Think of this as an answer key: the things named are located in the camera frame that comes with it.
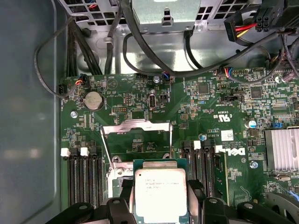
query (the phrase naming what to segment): black cable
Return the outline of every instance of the black cable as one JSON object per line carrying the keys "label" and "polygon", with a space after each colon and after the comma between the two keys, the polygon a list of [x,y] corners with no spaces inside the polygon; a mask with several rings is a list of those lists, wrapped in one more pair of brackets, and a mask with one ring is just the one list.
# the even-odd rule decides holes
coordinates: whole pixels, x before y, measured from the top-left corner
{"label": "black cable", "polygon": [[140,46],[140,48],[143,50],[143,52],[145,53],[145,55],[156,65],[158,65],[161,69],[167,71],[171,76],[174,77],[193,77],[193,76],[197,76],[206,72],[209,72],[211,70],[215,70],[218,69],[221,66],[226,66],[230,63],[232,63],[233,61],[235,61],[236,59],[242,57],[243,55],[247,54],[248,52],[252,51],[253,49],[255,49],[256,47],[274,40],[278,37],[277,33],[272,33],[270,35],[268,35],[267,37],[257,41],[256,43],[252,44],[250,47],[244,49],[243,51],[241,51],[240,53],[224,60],[221,61],[219,63],[213,64],[211,66],[208,66],[206,68],[202,68],[202,69],[198,69],[198,70],[192,70],[192,71],[173,71],[172,69],[170,69],[165,63],[163,63],[157,56],[156,54],[152,51],[152,49],[148,46],[148,44],[146,43],[146,41],[144,40],[144,38],[142,37],[142,35],[139,32],[139,28],[138,25],[134,19],[134,15],[132,12],[132,9],[130,8],[130,4],[129,4],[129,0],[122,0],[121,1],[121,7],[122,7],[122,11],[123,14],[126,18],[127,24],[129,29],[131,30],[133,37],[135,38],[135,40],[137,41],[138,45]]}
{"label": "black cable", "polygon": [[281,62],[282,62],[282,60],[283,60],[283,58],[284,58],[284,54],[285,54],[285,48],[284,48],[284,46],[283,46],[283,44],[282,44],[282,49],[281,49],[281,51],[279,52],[279,55],[278,55],[279,60],[278,60],[277,64],[275,65],[274,68],[271,69],[271,71],[269,72],[269,74],[266,75],[266,76],[263,77],[263,78],[260,78],[260,79],[255,80],[255,81],[241,81],[241,80],[238,80],[238,79],[236,79],[236,78],[234,78],[234,77],[229,77],[229,79],[232,80],[232,81],[234,81],[234,82],[236,82],[236,83],[244,84],[244,85],[255,84],[255,83],[261,83],[261,82],[267,80],[268,78],[270,78],[270,77],[274,74],[274,72],[279,68],[279,66],[280,66],[280,64],[281,64]]}
{"label": "black cable", "polygon": [[92,63],[92,61],[91,61],[91,59],[90,59],[90,57],[89,57],[89,54],[87,53],[87,50],[85,49],[84,45],[82,44],[82,42],[81,42],[81,40],[80,40],[80,38],[79,38],[79,36],[78,36],[78,32],[75,31],[75,26],[76,26],[76,23],[75,23],[75,22],[72,22],[72,23],[70,24],[71,30],[72,30],[72,32],[73,32],[75,38],[76,38],[76,41],[77,41],[77,43],[78,43],[78,45],[79,45],[79,48],[81,49],[82,55],[83,55],[84,60],[85,60],[85,62],[86,62],[86,64],[87,64],[87,66],[88,66],[88,69],[89,69],[90,73],[91,73],[93,76],[96,76],[96,75],[98,75],[98,73],[97,73],[97,71],[95,70],[95,67],[94,67],[94,65],[93,65],[93,63]]}
{"label": "black cable", "polygon": [[93,51],[91,50],[91,48],[89,47],[88,43],[86,42],[81,29],[79,28],[79,26],[74,22],[71,23],[71,27],[72,27],[72,31],[74,32],[74,35],[77,39],[77,42],[79,44],[79,47],[81,48],[81,51],[83,53],[83,51],[85,50],[86,54],[89,56],[89,58],[91,59],[92,65],[94,67],[94,70],[96,72],[96,75],[103,75],[98,62],[93,54]]}
{"label": "black cable", "polygon": [[64,29],[74,20],[73,17],[70,17],[67,22],[59,29],[57,30],[53,36],[49,37],[47,40],[45,40],[34,52],[34,68],[36,70],[36,74],[37,74],[37,77],[38,77],[38,80],[41,82],[41,84],[43,85],[43,87],[49,92],[51,93],[52,95],[56,96],[56,97],[59,97],[59,98],[67,98],[69,95],[71,95],[75,89],[76,89],[76,85],[72,86],[70,91],[68,91],[66,94],[64,95],[61,95],[61,94],[58,94],[56,92],[54,92],[53,90],[50,89],[50,87],[45,83],[42,75],[41,75],[41,71],[39,69],[39,66],[38,66],[38,54],[39,52],[41,51],[41,49],[46,45],[48,44],[50,41],[52,41],[55,37],[57,37],[59,34],[61,34]]}
{"label": "black cable", "polygon": [[295,48],[299,45],[299,37],[291,44],[290,46],[290,54],[293,56]]}
{"label": "black cable", "polygon": [[[121,6],[119,6],[117,15],[111,24],[111,27],[110,27],[107,37],[113,38],[116,27],[121,21],[121,16],[122,16],[122,9],[121,9]],[[111,73],[112,58],[113,58],[113,44],[107,43],[107,59],[106,59],[105,70],[104,70],[105,74]]]}
{"label": "black cable", "polygon": [[187,30],[184,32],[184,39],[185,39],[185,46],[186,46],[186,51],[187,51],[187,55],[190,58],[191,62],[198,68],[198,69],[202,69],[203,67],[196,61],[192,50],[191,50],[191,46],[190,46],[190,39],[193,36],[193,32],[194,32],[194,27],[192,30]]}
{"label": "black cable", "polygon": [[289,64],[290,64],[290,66],[291,66],[291,68],[292,68],[294,74],[295,74],[297,77],[299,77],[299,73],[297,72],[297,69],[296,69],[296,67],[295,67],[295,65],[294,65],[294,63],[293,63],[293,58],[292,58],[292,56],[291,56],[291,54],[290,54],[290,51],[289,51],[289,48],[288,48],[288,44],[287,44],[287,35],[282,35],[281,38],[282,38],[282,41],[283,41],[283,43],[284,43],[286,59],[288,60],[288,62],[289,62]]}
{"label": "black cable", "polygon": [[[126,36],[127,38],[125,38],[124,41],[123,41],[123,57],[124,57],[125,61],[128,60],[128,59],[127,59],[127,55],[126,55],[126,54],[127,54],[128,38],[130,38],[132,35],[133,35],[133,34],[128,34],[128,35]],[[250,47],[244,49],[243,51],[239,52],[238,54],[236,54],[236,55],[234,55],[234,56],[232,56],[232,57],[230,57],[230,58],[228,58],[228,59],[225,59],[225,60],[223,60],[223,61],[221,61],[221,62],[218,62],[218,63],[216,63],[216,64],[210,65],[210,66],[208,66],[208,67],[206,67],[206,68],[202,68],[202,69],[195,70],[195,71],[200,71],[199,74],[202,74],[202,73],[209,72],[209,71],[211,71],[211,70],[218,69],[219,67],[226,66],[226,65],[232,63],[233,61],[235,61],[236,59],[238,59],[238,58],[242,57],[243,55],[247,54],[248,52],[250,52],[250,51],[251,51],[252,49],[254,49],[257,45],[259,45],[259,44],[263,44],[264,42],[268,41],[269,39],[272,40],[272,39],[276,38],[276,36],[277,36],[277,35],[275,35],[275,33],[273,33],[273,34],[271,34],[271,36],[268,36],[268,37],[265,37],[265,38],[259,40],[258,42],[254,43],[252,46],[250,46]],[[134,67],[132,64],[130,64],[130,65],[128,64],[128,66],[129,66],[131,69],[133,69],[133,70],[135,70],[135,71],[137,71],[137,72],[139,72],[139,73],[141,73],[141,74],[149,75],[149,74],[147,74],[147,72],[139,70],[138,68]],[[198,74],[195,74],[195,75],[193,75],[193,74],[192,74],[192,75],[189,75],[189,74],[186,74],[186,72],[176,72],[175,77],[192,77],[192,76],[196,76],[196,75],[198,75]]]}
{"label": "black cable", "polygon": [[[243,38],[240,37],[237,39],[236,43],[244,47],[249,47],[251,44],[253,44],[252,42],[244,40]],[[264,48],[263,46],[258,46],[257,48],[260,49],[265,54],[266,58],[269,61],[271,60],[270,53],[266,48]]]}
{"label": "black cable", "polygon": [[70,28],[67,31],[67,77],[77,76],[77,51],[75,37]]}
{"label": "black cable", "polygon": [[123,39],[123,45],[122,45],[123,58],[125,60],[125,63],[127,64],[127,66],[129,66],[130,69],[132,69],[140,74],[146,75],[146,76],[162,76],[161,73],[151,73],[151,72],[147,72],[147,71],[142,71],[131,64],[131,62],[127,58],[128,39],[131,36],[132,36],[132,34],[126,35],[125,38]]}

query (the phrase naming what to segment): screw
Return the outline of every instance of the screw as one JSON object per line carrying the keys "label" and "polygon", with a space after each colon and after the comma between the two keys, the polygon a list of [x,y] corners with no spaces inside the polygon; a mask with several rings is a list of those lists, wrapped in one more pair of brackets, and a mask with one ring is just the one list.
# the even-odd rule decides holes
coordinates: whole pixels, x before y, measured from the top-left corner
{"label": "screw", "polygon": [[121,35],[125,36],[127,33],[126,29],[121,29]]}
{"label": "screw", "polygon": [[250,166],[250,168],[252,168],[252,169],[256,169],[256,168],[258,168],[258,163],[255,162],[255,161],[251,161],[250,164],[249,164],[249,166]]}
{"label": "screw", "polygon": [[213,204],[216,204],[218,201],[216,199],[212,198],[212,199],[209,200],[209,202],[213,203]]}
{"label": "screw", "polygon": [[248,208],[248,209],[253,209],[253,205],[252,204],[248,204],[248,203],[244,204],[244,207]]}
{"label": "screw", "polygon": [[72,112],[71,112],[71,117],[72,117],[72,118],[77,118],[77,116],[78,116],[77,111],[72,111]]}
{"label": "screw", "polygon": [[82,209],[82,210],[83,209],[87,209],[87,206],[86,205],[82,205],[82,206],[79,207],[79,209]]}
{"label": "screw", "polygon": [[159,76],[154,76],[153,81],[154,81],[154,83],[159,83],[160,82],[160,77]]}
{"label": "screw", "polygon": [[202,25],[198,25],[196,29],[197,29],[197,31],[199,31],[199,32],[200,32],[200,31],[202,31],[202,30],[203,30],[203,26],[202,26]]}

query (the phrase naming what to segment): heatsink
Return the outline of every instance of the heatsink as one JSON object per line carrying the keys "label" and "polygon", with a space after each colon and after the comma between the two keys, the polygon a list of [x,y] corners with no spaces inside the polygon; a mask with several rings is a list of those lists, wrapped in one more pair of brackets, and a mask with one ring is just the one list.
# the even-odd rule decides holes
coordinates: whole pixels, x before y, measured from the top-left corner
{"label": "heatsink", "polygon": [[268,168],[299,170],[299,129],[265,131]]}

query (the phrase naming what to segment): chip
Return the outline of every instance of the chip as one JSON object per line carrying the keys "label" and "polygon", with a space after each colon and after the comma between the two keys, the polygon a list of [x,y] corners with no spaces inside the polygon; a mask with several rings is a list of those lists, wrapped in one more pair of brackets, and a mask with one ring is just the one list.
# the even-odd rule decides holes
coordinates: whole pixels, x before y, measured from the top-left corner
{"label": "chip", "polygon": [[198,84],[198,93],[199,94],[208,94],[209,91],[209,84],[208,83],[199,83]]}
{"label": "chip", "polygon": [[252,87],[251,88],[251,98],[252,99],[262,98],[262,88],[261,87]]}
{"label": "chip", "polygon": [[189,119],[189,115],[186,113],[181,114],[181,119],[182,120],[188,120]]}

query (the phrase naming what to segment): cable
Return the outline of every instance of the cable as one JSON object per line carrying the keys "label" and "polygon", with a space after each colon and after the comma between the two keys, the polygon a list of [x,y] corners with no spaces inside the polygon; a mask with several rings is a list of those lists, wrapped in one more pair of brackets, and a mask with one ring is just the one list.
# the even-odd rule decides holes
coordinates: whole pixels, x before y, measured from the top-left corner
{"label": "cable", "polygon": [[282,36],[281,36],[282,41],[283,41],[283,43],[284,43],[285,56],[286,56],[286,59],[288,60],[288,62],[289,62],[289,64],[290,64],[290,66],[291,66],[291,68],[292,68],[294,74],[295,74],[297,77],[299,77],[299,74],[298,74],[298,72],[297,72],[297,69],[296,69],[296,67],[295,67],[295,65],[294,65],[294,63],[293,63],[293,58],[292,58],[292,56],[291,56],[291,54],[290,54],[290,51],[289,51],[289,48],[288,48],[288,44],[287,44],[287,41],[286,41],[286,37],[287,37],[287,35],[282,35]]}
{"label": "cable", "polygon": [[251,29],[253,27],[255,27],[257,25],[257,23],[253,23],[247,26],[243,26],[243,27],[237,27],[235,30],[238,31],[242,31],[242,30],[247,30],[247,29]]}
{"label": "cable", "polygon": [[[133,36],[132,34],[128,34],[128,35],[124,38],[124,40],[123,40],[123,57],[124,57],[124,59],[125,59],[125,62],[127,63],[127,65],[128,65],[131,69],[133,69],[134,71],[136,71],[136,72],[138,72],[138,73],[141,73],[141,74],[144,74],[144,75],[149,75],[149,76],[153,75],[153,73],[148,73],[148,72],[139,70],[138,68],[134,67],[134,66],[128,61],[128,59],[127,59],[127,47],[128,47],[128,46],[127,46],[127,45],[128,45],[128,39],[129,39],[130,37],[132,37],[132,36]],[[274,38],[276,38],[276,35],[275,35],[275,37],[273,37],[273,36],[270,36],[270,37],[269,37],[269,36],[268,36],[268,37],[266,37],[266,38],[269,38],[269,39],[272,38],[272,39],[274,39]],[[200,72],[199,74],[202,74],[202,73],[209,72],[209,71],[211,71],[211,70],[218,69],[218,68],[221,67],[221,66],[226,66],[226,65],[232,63],[234,60],[236,60],[236,59],[242,57],[243,55],[247,54],[248,52],[250,52],[250,51],[251,51],[252,49],[254,49],[257,45],[261,44],[261,42],[267,42],[267,39],[266,39],[266,41],[265,41],[265,38],[264,38],[264,39],[261,39],[260,41],[258,41],[258,42],[256,42],[256,43],[252,44],[250,47],[244,49],[243,51],[239,52],[238,54],[236,54],[236,55],[234,55],[234,56],[232,56],[232,57],[230,57],[230,58],[228,58],[228,59],[226,59],[226,60],[223,60],[223,61],[221,61],[221,62],[218,62],[218,63],[214,64],[214,65],[208,66],[208,67],[206,67],[206,68],[202,68],[202,69],[200,69],[200,70],[195,70],[195,71],[199,71],[199,72]],[[195,75],[189,75],[189,74],[187,74],[187,75],[182,75],[182,73],[185,73],[185,74],[186,74],[186,72],[177,72],[176,75],[175,75],[175,77],[192,77],[192,76],[199,75],[199,74],[195,74]]]}
{"label": "cable", "polygon": [[146,72],[146,71],[142,71],[138,68],[136,68],[134,65],[131,64],[131,62],[128,60],[127,58],[127,49],[128,49],[128,39],[133,36],[132,34],[128,34],[125,36],[125,38],[123,39],[123,45],[122,45],[122,52],[123,52],[123,59],[125,60],[125,63],[129,66],[130,69],[146,75],[146,76],[162,76],[161,73],[151,73],[151,72]]}
{"label": "cable", "polygon": [[239,83],[239,84],[244,84],[244,85],[249,85],[249,84],[255,84],[255,83],[260,83],[260,82],[263,82],[265,80],[267,80],[268,78],[270,78],[274,72],[278,69],[278,67],[280,66],[281,62],[282,62],[282,59],[284,58],[284,54],[285,54],[285,48],[284,46],[282,45],[282,49],[279,53],[279,61],[277,62],[277,64],[274,66],[274,68],[269,72],[268,75],[266,75],[265,77],[263,78],[260,78],[258,80],[255,80],[255,81],[241,81],[241,80],[238,80],[234,77],[229,77],[230,80],[236,82],[236,83]]}
{"label": "cable", "polygon": [[252,44],[250,47],[244,49],[240,53],[238,53],[238,54],[236,54],[236,55],[234,55],[234,56],[232,56],[232,57],[230,57],[230,58],[228,58],[224,61],[221,61],[219,63],[213,64],[211,66],[208,66],[206,68],[202,68],[202,69],[199,69],[199,70],[177,72],[177,71],[171,70],[165,63],[163,63],[156,56],[156,54],[152,51],[152,49],[148,46],[148,44],[146,43],[146,41],[144,40],[144,38],[140,34],[138,25],[137,25],[137,23],[134,19],[132,9],[130,8],[129,0],[122,0],[121,1],[121,7],[122,7],[123,14],[126,18],[127,25],[129,27],[129,29],[131,30],[131,32],[133,34],[133,37],[135,38],[135,40],[137,41],[138,45],[140,46],[142,51],[145,53],[145,55],[153,63],[155,63],[161,69],[167,71],[171,76],[174,76],[174,77],[193,77],[193,76],[197,76],[197,75],[209,72],[211,70],[218,69],[220,66],[226,66],[227,64],[232,63],[236,59],[238,59],[238,58],[242,57],[243,55],[247,54],[248,52],[252,51],[256,47],[258,47],[258,46],[260,46],[260,45],[262,45],[262,44],[264,44],[268,41],[274,40],[278,37],[277,33],[272,33],[272,34],[268,35],[267,37],[257,41],[254,44]]}
{"label": "cable", "polygon": [[39,66],[38,66],[38,54],[39,52],[41,51],[41,49],[46,45],[48,44],[50,41],[52,41],[54,38],[56,38],[59,34],[61,34],[64,29],[74,20],[73,17],[70,17],[66,23],[59,29],[57,30],[53,36],[49,37],[47,40],[45,40],[34,52],[34,68],[36,70],[36,74],[37,74],[37,77],[38,77],[38,80],[41,82],[41,84],[43,85],[43,87],[49,92],[51,93],[52,95],[56,96],[56,97],[59,97],[59,98],[67,98],[69,95],[71,95],[75,89],[76,89],[76,85],[73,85],[70,89],[70,91],[68,91],[66,94],[64,95],[61,95],[61,94],[58,94],[56,92],[54,92],[53,90],[50,89],[50,87],[45,83],[42,75],[41,75],[41,71],[39,69]]}
{"label": "cable", "polygon": [[295,48],[299,45],[299,37],[291,44],[290,54],[293,56]]}
{"label": "cable", "polygon": [[[249,47],[251,44],[253,44],[252,42],[249,42],[243,38],[238,38],[236,43],[244,47]],[[260,49],[265,54],[268,60],[271,60],[270,53],[266,48],[264,48],[263,46],[258,46],[257,48]]]}
{"label": "cable", "polygon": [[87,51],[86,51],[84,45],[82,44],[82,42],[80,41],[80,38],[78,37],[78,33],[75,31],[75,26],[76,26],[75,22],[72,22],[72,23],[70,24],[70,27],[71,27],[71,29],[72,29],[72,32],[73,32],[73,34],[74,34],[74,36],[75,36],[75,38],[76,38],[76,40],[77,40],[77,43],[78,43],[78,45],[79,45],[79,47],[80,47],[80,49],[81,49],[82,55],[83,55],[83,57],[84,57],[84,60],[85,60],[85,62],[86,62],[86,64],[87,64],[87,66],[88,66],[88,69],[89,69],[90,73],[91,73],[93,76],[95,76],[95,75],[97,75],[98,73],[97,73],[97,71],[95,70],[95,67],[94,67],[94,65],[93,65],[93,63],[92,63],[92,61],[91,61],[91,59],[90,59],[90,57],[89,57],[89,55],[88,55],[88,53],[87,53]]}
{"label": "cable", "polygon": [[245,33],[247,33],[248,30],[250,30],[250,29],[246,29],[246,30],[242,31],[241,33],[239,33],[239,34],[237,35],[237,38],[240,38],[242,35],[244,35]]}
{"label": "cable", "polygon": [[193,31],[194,31],[194,27],[192,30],[187,30],[184,32],[184,39],[185,39],[185,45],[186,45],[186,51],[187,51],[187,55],[189,56],[190,60],[192,61],[192,63],[198,68],[198,69],[202,69],[202,66],[196,61],[192,50],[191,50],[191,46],[190,46],[190,38],[193,36]]}
{"label": "cable", "polygon": [[86,54],[88,55],[88,57],[90,58],[91,62],[92,62],[92,65],[94,67],[94,70],[95,70],[95,74],[96,75],[103,75],[99,65],[98,65],[98,62],[93,54],[93,51],[91,50],[91,48],[89,47],[88,43],[86,42],[79,26],[74,22],[74,23],[71,23],[71,27],[72,27],[72,30],[73,30],[73,33],[77,39],[77,42],[79,44],[79,47],[81,48],[81,51],[82,51],[82,54],[83,54],[83,51],[85,50]]}
{"label": "cable", "polygon": [[[117,15],[112,22],[112,25],[110,27],[107,37],[113,38],[116,27],[121,21],[121,16],[122,16],[122,10],[121,10],[121,6],[119,6]],[[111,72],[112,58],[113,58],[113,44],[107,43],[107,59],[106,59],[105,70],[104,70],[105,74],[110,74],[110,72]]]}
{"label": "cable", "polygon": [[289,194],[292,195],[299,202],[299,196],[298,195],[294,194],[291,191],[287,191],[287,192],[289,192]]}

